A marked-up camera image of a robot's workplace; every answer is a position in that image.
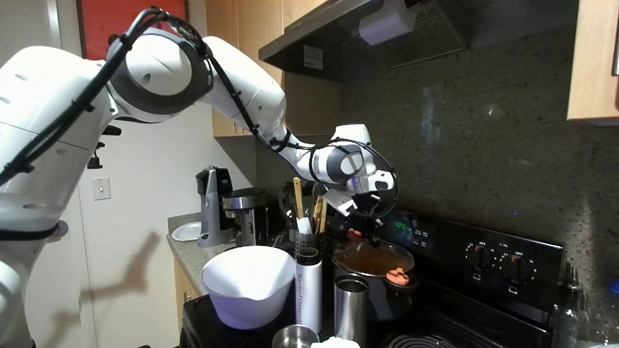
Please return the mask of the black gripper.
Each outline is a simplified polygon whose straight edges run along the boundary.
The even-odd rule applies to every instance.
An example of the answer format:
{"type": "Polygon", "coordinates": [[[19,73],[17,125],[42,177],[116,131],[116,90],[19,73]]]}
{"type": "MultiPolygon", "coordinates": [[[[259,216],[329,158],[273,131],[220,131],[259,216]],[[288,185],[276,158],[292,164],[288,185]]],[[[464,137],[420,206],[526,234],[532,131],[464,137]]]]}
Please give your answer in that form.
{"type": "Polygon", "coordinates": [[[342,216],[383,216],[396,203],[396,174],[392,170],[375,170],[354,176],[344,187],[327,191],[327,205],[342,216]]]}

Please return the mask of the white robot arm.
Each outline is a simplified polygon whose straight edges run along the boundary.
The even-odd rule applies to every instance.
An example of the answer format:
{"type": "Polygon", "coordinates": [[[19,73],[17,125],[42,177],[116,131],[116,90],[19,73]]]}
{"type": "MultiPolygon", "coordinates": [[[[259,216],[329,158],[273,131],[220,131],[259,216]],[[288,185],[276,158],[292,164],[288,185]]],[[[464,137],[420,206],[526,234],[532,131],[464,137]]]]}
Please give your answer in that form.
{"type": "Polygon", "coordinates": [[[365,125],[338,125],[325,145],[298,139],[284,121],[284,90],[261,65],[160,7],[139,11],[102,60],[25,46],[0,69],[0,348],[35,348],[29,274],[42,245],[66,232],[62,212],[108,123],[158,123],[195,102],[327,185],[329,205],[344,214],[358,195],[396,183],[375,162],[365,125]]]}

